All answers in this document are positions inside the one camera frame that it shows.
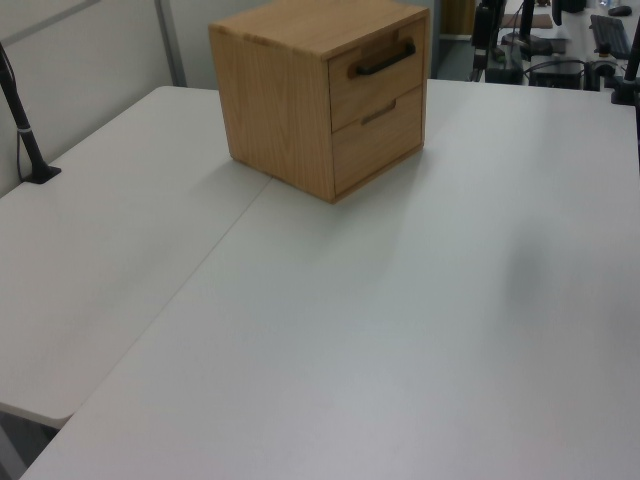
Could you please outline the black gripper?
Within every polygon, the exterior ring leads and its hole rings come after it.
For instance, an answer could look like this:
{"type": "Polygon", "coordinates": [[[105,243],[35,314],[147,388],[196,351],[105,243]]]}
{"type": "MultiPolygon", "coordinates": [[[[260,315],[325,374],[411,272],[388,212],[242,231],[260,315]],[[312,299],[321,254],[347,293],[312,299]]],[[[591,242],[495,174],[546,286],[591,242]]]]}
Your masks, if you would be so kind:
{"type": "Polygon", "coordinates": [[[488,49],[493,48],[496,44],[496,15],[496,3],[480,3],[475,9],[472,32],[472,46],[476,49],[473,58],[474,80],[479,80],[488,68],[490,60],[488,49]]]}

